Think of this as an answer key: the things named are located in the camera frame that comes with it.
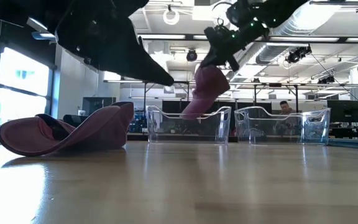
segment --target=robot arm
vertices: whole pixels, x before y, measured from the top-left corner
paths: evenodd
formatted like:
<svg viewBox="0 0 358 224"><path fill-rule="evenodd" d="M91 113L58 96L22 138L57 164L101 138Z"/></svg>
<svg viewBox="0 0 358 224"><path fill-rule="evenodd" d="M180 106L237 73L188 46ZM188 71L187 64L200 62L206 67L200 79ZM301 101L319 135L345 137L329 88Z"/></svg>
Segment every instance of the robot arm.
<svg viewBox="0 0 358 224"><path fill-rule="evenodd" d="M173 78L139 45L132 13L149 0L0 0L0 20L24 26L35 19L55 34L57 42L84 63L99 70L118 73L146 82L172 85ZM211 45L201 67L239 64L233 55L269 28L285 22L308 0L268 0L249 4L238 0L227 10L237 31L222 25L204 30Z"/></svg>

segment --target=pink cloth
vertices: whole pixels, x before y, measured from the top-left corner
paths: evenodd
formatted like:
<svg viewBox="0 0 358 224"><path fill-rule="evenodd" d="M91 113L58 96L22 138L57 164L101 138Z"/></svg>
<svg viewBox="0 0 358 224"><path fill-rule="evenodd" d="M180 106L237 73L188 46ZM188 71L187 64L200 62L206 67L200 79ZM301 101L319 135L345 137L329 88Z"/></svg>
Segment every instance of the pink cloth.
<svg viewBox="0 0 358 224"><path fill-rule="evenodd" d="M195 80L193 100L183 110L183 119L198 118L212 106L219 95L230 90L222 71L213 65L197 69Z"/></svg>
<svg viewBox="0 0 358 224"><path fill-rule="evenodd" d="M134 104L131 102L119 102L101 108L78 128L48 117L57 122L59 133L67 134L61 140L56 138L56 130L38 116L17 119L0 126L0 143L22 156L41 156L74 145L118 149L126 143L127 130L133 117Z"/></svg>

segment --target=wooden table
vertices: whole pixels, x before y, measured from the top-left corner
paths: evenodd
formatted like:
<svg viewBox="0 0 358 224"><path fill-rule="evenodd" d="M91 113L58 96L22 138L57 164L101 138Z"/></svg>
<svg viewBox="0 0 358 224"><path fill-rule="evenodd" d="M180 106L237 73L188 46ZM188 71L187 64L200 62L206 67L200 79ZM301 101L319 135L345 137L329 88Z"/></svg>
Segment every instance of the wooden table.
<svg viewBox="0 0 358 224"><path fill-rule="evenodd" d="M0 223L358 224L358 150L132 141L26 158L0 146Z"/></svg>

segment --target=glass window pane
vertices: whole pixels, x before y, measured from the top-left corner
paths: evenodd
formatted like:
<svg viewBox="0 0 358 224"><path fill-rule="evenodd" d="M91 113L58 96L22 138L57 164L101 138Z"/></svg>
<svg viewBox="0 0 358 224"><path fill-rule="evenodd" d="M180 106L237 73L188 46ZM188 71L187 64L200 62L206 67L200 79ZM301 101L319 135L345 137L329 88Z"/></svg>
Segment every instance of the glass window pane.
<svg viewBox="0 0 358 224"><path fill-rule="evenodd" d="M47 99L0 88L0 124L45 113Z"/></svg>
<svg viewBox="0 0 358 224"><path fill-rule="evenodd" d="M0 84L46 96L49 68L12 49L1 54Z"/></svg>

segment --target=transparent container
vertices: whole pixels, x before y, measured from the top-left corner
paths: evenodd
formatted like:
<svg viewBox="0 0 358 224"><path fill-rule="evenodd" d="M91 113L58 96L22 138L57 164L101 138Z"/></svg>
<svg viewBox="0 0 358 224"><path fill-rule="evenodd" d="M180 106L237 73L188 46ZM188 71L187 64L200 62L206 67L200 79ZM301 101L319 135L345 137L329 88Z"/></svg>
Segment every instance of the transparent container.
<svg viewBox="0 0 358 224"><path fill-rule="evenodd" d="M147 106L146 110L149 142L227 144L229 140L231 108L228 106L196 119L164 113L156 106Z"/></svg>
<svg viewBox="0 0 358 224"><path fill-rule="evenodd" d="M237 137L251 144L328 144L331 109L275 115L260 106L236 110Z"/></svg>

